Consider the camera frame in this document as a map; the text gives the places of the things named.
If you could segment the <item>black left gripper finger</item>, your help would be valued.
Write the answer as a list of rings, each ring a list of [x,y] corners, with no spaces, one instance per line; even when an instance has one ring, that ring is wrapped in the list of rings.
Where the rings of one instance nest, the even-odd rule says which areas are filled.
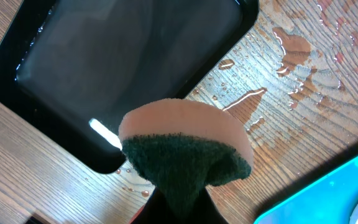
[[[206,189],[197,198],[191,213],[186,218],[177,218],[158,188],[155,188],[147,203],[131,218],[130,224],[228,224],[219,213]]]

